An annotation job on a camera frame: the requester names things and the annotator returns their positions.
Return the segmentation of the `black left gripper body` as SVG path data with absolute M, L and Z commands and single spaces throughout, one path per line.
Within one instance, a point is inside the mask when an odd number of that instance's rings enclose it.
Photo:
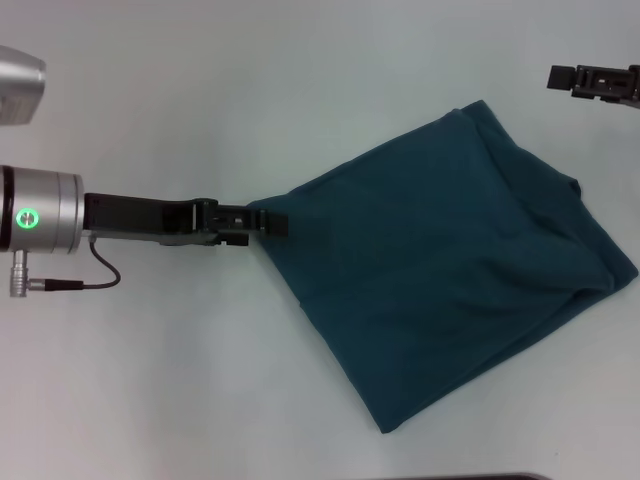
M 218 202 L 209 198 L 165 201 L 87 193 L 84 206 L 83 228 L 96 238 L 187 246 L 204 245 L 217 235 L 208 215 Z

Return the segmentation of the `teal FREE print T-shirt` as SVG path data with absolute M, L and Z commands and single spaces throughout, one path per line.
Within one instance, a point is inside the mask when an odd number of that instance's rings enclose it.
M 288 217 L 261 246 L 382 433 L 638 274 L 482 101 L 254 207 Z

